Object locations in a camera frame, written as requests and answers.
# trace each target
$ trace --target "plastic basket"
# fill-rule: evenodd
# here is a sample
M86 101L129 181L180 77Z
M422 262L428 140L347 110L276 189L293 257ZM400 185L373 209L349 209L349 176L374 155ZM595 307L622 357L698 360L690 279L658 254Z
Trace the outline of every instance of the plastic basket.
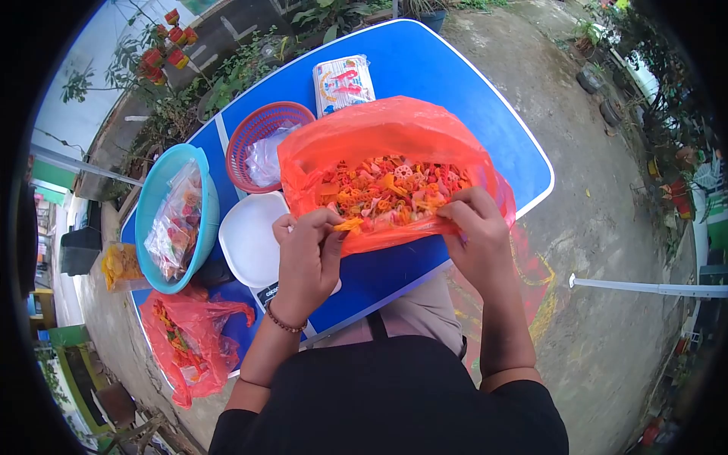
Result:
M248 175L245 159L248 158L248 146L273 134L286 120L304 125L313 122L316 117L306 106L292 101L277 101L254 111L235 128L228 144L226 167L228 177L236 187L251 194L281 189L280 182L270 186L255 185Z
M151 260L149 252L144 248L144 240L151 231L157 209L171 190L167 182L177 175L190 158L194 158L197 162L202 180L202 214L199 219L197 245L192 260L187 267L187 272L182 276L182 279L167 281L162 275L162 271ZM164 294L174 294L182 290L210 255L210 251L212 251L218 238L219 227L220 202L218 200L218 191L213 183L213 178L210 177L210 165L207 163L204 151L186 143L170 147L149 171L144 186L142 186L136 209L135 242L137 259L139 260L139 268L149 284Z

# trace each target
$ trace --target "wrist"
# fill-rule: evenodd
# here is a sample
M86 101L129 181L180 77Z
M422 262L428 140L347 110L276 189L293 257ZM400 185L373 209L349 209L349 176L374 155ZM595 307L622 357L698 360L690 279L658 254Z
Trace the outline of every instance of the wrist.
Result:
M306 324L310 312L305 310L302 302L291 299L285 295L278 293L269 303L269 311L288 327L298 328Z

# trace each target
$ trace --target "small plastic bag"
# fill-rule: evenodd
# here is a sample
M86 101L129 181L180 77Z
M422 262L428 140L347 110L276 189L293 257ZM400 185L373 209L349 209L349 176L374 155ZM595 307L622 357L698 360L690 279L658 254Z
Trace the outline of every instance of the small plastic bag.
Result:
M159 206L144 247L167 281L187 271L197 243L202 214L199 166L190 159L170 181L171 190Z
M220 392L239 361L239 344L222 335L230 315L245 313L248 327L256 318L251 306L210 301L191 285L171 295L153 290L139 312L154 359L174 388L172 400L185 409L192 398Z
M151 288L139 268L136 246L130 243L112 242L101 259L101 272L109 292Z
M248 165L248 175L255 185L263 187L280 182L278 146L300 127L300 123L294 124L286 120L272 135L248 146L248 158L245 159L245 164Z

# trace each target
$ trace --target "black shirt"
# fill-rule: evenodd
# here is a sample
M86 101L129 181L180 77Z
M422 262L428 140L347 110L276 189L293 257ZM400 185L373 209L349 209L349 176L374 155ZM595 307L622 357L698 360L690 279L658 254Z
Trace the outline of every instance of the black shirt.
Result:
M218 418L219 454L567 454L548 390L514 381L486 394L424 336L309 349L286 360L260 414Z

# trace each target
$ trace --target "white pole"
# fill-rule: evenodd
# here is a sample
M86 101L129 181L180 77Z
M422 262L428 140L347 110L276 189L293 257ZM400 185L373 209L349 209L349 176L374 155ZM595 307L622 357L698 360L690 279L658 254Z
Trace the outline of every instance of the white pole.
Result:
M664 296L686 296L704 298L726 298L728 297L728 286L715 285L652 285L645 282L623 282L587 280L577 278L573 273L569 277L569 287L574 285L590 286L592 288L606 288L631 290L635 292L649 292L663 294Z
M120 175L117 173L113 173L110 170L101 169L98 166L90 165L87 162L83 162L75 158L67 157L66 155L62 155L56 151L46 149L45 147L38 146L34 143L31 143L31 154L33 154L37 159L48 163L49 165L56 165L64 169L68 169L69 167L75 167L76 169L85 170L86 172L92 174L115 178L131 185L142 186L144 184L143 182L134 178L127 177L126 175Z

